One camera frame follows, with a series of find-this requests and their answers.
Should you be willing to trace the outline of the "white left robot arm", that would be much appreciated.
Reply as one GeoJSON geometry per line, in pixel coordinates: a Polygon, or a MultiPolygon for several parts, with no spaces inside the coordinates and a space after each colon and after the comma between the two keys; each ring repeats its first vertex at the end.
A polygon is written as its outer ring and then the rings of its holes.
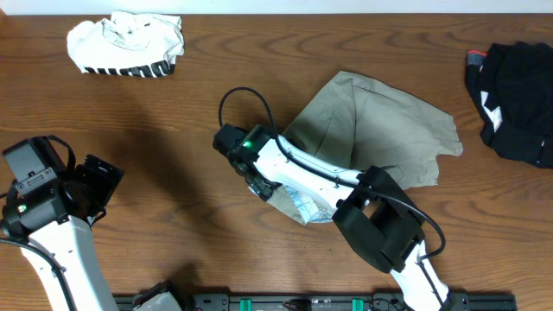
{"type": "Polygon", "coordinates": [[[35,269],[54,310],[181,310],[168,282],[144,292],[114,295],[99,267],[92,224],[105,215],[105,205],[123,170],[94,155],[63,181],[44,168],[18,182],[6,198],[1,219],[6,243],[21,248],[35,269]]]}

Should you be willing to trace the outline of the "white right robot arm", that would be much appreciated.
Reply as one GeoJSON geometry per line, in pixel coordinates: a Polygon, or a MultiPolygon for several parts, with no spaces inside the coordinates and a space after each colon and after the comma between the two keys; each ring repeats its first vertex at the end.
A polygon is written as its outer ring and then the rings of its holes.
{"type": "Polygon", "coordinates": [[[393,276],[408,307],[451,308],[448,286],[429,261],[444,248],[426,250],[423,225],[431,225],[440,237],[444,234],[386,171],[375,166],[366,171],[334,166],[262,125],[245,131],[224,124],[213,146],[261,200],[283,189],[296,203],[309,200],[329,213],[359,257],[393,276]]]}

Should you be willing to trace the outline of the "khaki green shorts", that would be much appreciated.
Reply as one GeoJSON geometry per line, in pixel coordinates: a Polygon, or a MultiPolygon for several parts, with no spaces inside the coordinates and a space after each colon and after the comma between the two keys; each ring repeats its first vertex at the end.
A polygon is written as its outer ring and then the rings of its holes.
{"type": "Polygon", "coordinates": [[[349,72],[327,82],[283,135],[306,153],[342,168],[380,167],[402,189],[436,185],[436,158],[463,151],[446,112],[349,72]]]}

